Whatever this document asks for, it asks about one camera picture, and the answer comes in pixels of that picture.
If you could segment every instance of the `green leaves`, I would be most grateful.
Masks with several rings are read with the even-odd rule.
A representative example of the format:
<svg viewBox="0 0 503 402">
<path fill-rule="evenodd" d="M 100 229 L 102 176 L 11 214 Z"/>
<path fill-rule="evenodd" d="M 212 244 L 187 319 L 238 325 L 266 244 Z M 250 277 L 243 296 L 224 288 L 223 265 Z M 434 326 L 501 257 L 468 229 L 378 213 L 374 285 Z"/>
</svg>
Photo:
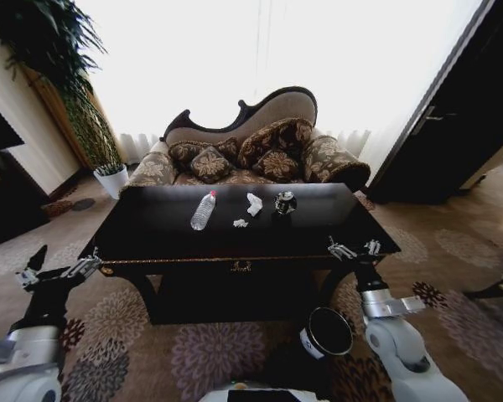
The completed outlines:
<svg viewBox="0 0 503 402">
<path fill-rule="evenodd" d="M 91 18 L 71 0 L 0 0 L 0 43 L 12 51 L 8 67 L 26 64 L 69 95 L 81 95 L 86 71 L 97 68 L 83 51 L 106 52 Z"/>
<path fill-rule="evenodd" d="M 5 67 L 25 64 L 52 84 L 91 165 L 101 175 L 117 173 L 122 161 L 104 116 L 93 106 L 86 72 L 98 68 L 86 49 L 106 52 L 91 18 L 71 0 L 0 0 L 0 43 L 11 56 Z"/>
</svg>

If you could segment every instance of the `black coffee table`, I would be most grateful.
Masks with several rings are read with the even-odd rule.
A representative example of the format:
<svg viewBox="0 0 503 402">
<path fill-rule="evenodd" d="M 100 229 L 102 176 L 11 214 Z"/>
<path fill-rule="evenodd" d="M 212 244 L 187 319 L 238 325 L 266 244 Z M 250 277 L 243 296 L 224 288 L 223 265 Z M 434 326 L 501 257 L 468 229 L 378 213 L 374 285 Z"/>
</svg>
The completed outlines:
<svg viewBox="0 0 503 402">
<path fill-rule="evenodd" d="M 210 190 L 215 210 L 204 230 L 192 230 L 190 218 Z M 273 204 L 282 191 L 298 200 L 287 217 Z M 246 212 L 247 193 L 263 201 L 255 218 Z M 240 218 L 246 228 L 233 226 Z M 82 255 L 96 246 L 102 274 L 129 280 L 153 324 L 283 319 L 320 302 L 310 271 L 332 270 L 322 302 L 344 276 L 327 251 L 330 235 L 354 250 L 371 239 L 381 242 L 382 256 L 400 250 L 344 184 L 235 184 L 129 188 Z M 163 275 L 157 291 L 150 275 Z"/>
</svg>

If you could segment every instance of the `white paper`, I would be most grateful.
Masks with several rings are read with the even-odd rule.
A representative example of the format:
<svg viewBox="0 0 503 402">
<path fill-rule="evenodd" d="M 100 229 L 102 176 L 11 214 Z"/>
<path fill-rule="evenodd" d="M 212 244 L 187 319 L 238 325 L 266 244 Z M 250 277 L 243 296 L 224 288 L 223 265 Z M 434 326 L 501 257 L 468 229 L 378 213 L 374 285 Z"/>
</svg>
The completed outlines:
<svg viewBox="0 0 503 402">
<path fill-rule="evenodd" d="M 233 221 L 233 226 L 236 228 L 246 228 L 248 226 L 248 223 L 244 219 L 238 219 Z"/>
<path fill-rule="evenodd" d="M 257 213 L 262 209 L 262 200 L 252 193 L 248 193 L 247 195 L 248 201 L 250 201 L 250 208 L 248 208 L 247 212 L 251 216 L 257 215 Z"/>
</svg>

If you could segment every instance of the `patterned carpet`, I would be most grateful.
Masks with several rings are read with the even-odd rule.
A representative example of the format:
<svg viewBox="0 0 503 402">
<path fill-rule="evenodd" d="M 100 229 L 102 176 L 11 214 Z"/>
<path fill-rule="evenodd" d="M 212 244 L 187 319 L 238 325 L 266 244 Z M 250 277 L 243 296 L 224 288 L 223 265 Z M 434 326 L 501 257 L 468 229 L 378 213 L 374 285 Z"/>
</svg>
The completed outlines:
<svg viewBox="0 0 503 402">
<path fill-rule="evenodd" d="M 93 207 L 69 210 L 0 245 L 0 336 L 29 302 L 13 273 L 42 244 L 49 245 L 46 268 L 73 262 L 115 203 L 92 178 L 68 200 L 86 197 L 96 201 Z M 394 295 L 415 293 L 428 305 L 408 321 L 438 366 L 470 400 L 503 401 L 503 299 L 471 302 L 461 293 L 486 287 L 503 273 L 503 167 L 469 195 L 444 205 L 373 205 L 360 199 L 402 248 L 379 271 Z M 295 352 L 297 328 L 290 322 L 152 327 L 127 282 L 96 273 L 71 293 L 68 304 L 64 400 L 195 401 L 229 379 L 316 387 L 336 401 L 392 400 L 388 377 L 363 341 L 359 303 L 349 277 L 333 306 L 349 319 L 355 346 L 343 358 L 310 363 Z M 306 383 L 311 372 L 324 375 L 326 390 L 313 376 Z"/>
</svg>

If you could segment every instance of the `drawer handle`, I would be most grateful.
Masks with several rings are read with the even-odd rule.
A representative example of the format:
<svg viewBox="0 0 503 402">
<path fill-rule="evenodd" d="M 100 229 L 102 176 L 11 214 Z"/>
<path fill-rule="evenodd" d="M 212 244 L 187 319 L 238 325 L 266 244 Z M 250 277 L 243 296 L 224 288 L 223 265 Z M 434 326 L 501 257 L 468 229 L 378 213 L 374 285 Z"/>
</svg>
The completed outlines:
<svg viewBox="0 0 503 402">
<path fill-rule="evenodd" d="M 245 261 L 245 264 L 241 265 L 240 261 L 235 261 L 230 271 L 238 273 L 252 272 L 252 263 L 251 261 Z"/>
</svg>

